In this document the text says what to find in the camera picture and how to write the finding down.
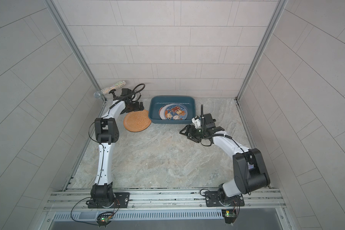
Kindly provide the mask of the pink unicorn round coaster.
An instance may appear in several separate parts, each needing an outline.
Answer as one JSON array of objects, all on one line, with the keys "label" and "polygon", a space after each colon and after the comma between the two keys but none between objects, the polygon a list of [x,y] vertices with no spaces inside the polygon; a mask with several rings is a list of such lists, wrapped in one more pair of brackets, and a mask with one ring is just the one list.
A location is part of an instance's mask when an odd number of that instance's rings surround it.
[{"label": "pink unicorn round coaster", "polygon": [[166,119],[166,117],[165,117],[165,108],[166,108],[166,106],[163,106],[163,107],[161,107],[160,110],[159,110],[159,116],[160,116],[160,118],[161,118],[162,120],[165,120],[165,119]]}]

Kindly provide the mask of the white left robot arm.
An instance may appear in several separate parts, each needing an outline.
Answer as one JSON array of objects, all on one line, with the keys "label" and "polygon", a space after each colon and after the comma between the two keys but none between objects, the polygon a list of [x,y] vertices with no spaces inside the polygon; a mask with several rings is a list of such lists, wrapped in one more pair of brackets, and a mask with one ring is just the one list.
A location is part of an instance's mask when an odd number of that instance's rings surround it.
[{"label": "white left robot arm", "polygon": [[136,94],[145,88],[140,83],[134,89],[123,88],[120,96],[111,90],[113,103],[103,117],[96,118],[93,125],[95,131],[94,142],[99,144],[99,163],[95,183],[91,189],[91,198],[86,202],[88,208],[110,208],[115,203],[112,179],[112,158],[120,134],[117,118],[123,113],[141,111],[144,107],[139,103]]}]

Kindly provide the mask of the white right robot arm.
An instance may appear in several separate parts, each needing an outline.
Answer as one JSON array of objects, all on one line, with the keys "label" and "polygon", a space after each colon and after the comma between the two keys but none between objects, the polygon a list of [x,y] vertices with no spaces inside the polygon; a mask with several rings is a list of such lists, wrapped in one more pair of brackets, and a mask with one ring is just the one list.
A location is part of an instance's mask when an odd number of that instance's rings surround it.
[{"label": "white right robot arm", "polygon": [[202,114],[192,119],[179,134],[195,143],[210,141],[209,146],[220,147],[233,161],[234,178],[218,187],[218,200],[224,205],[238,204],[242,194],[270,185],[270,177],[259,149],[249,149],[229,136],[224,128],[216,126],[211,114]]}]

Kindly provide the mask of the orange round coaster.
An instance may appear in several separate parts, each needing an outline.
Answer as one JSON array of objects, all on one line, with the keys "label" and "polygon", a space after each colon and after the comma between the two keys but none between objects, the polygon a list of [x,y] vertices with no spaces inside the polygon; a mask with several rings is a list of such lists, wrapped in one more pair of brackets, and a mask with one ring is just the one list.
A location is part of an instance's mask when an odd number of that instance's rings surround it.
[{"label": "orange round coaster", "polygon": [[141,132],[151,124],[149,112],[147,110],[130,112],[125,116],[123,124],[125,129],[130,132]]}]

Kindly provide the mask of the blue toast cartoon coaster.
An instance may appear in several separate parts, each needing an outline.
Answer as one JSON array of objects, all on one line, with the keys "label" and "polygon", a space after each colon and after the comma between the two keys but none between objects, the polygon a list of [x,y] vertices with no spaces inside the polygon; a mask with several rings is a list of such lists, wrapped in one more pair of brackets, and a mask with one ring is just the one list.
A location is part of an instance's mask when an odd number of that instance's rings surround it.
[{"label": "blue toast cartoon coaster", "polygon": [[187,108],[182,104],[168,104],[165,108],[166,120],[186,120],[188,115]]}]

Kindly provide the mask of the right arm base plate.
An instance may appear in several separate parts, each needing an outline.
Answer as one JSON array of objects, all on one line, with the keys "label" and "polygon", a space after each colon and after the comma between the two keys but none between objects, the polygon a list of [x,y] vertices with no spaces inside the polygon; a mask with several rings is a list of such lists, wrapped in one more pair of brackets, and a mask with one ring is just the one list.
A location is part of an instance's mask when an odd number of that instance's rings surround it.
[{"label": "right arm base plate", "polygon": [[200,194],[205,197],[207,207],[243,207],[245,206],[242,194],[227,197],[223,191],[208,191]]}]

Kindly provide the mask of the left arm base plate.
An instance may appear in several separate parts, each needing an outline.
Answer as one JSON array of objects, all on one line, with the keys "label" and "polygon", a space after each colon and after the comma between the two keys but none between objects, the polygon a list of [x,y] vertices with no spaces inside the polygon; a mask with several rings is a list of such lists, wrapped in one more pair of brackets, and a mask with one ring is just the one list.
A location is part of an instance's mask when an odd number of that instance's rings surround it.
[{"label": "left arm base plate", "polygon": [[89,209],[122,209],[127,208],[129,197],[128,192],[91,195],[91,199],[86,202],[86,205]]}]

